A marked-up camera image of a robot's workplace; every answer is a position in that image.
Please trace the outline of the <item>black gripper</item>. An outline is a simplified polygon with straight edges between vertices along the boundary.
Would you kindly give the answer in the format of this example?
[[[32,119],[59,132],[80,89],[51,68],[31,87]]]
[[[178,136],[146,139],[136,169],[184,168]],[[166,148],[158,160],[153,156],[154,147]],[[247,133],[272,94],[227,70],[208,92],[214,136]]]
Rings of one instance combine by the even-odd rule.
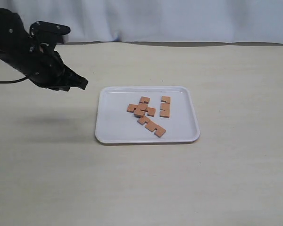
[[[23,57],[23,75],[38,87],[55,91],[87,87],[88,80],[65,67],[60,55],[46,43],[24,43]]]

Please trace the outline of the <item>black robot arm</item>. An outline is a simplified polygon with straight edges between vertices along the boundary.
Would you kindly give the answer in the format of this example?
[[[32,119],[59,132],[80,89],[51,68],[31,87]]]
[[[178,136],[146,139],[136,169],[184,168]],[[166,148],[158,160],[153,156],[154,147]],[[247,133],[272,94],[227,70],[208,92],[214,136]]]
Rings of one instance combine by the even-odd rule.
[[[40,88],[69,91],[86,89],[88,80],[66,66],[55,50],[65,44],[70,27],[36,21],[26,31],[18,13],[0,8],[0,60]]]

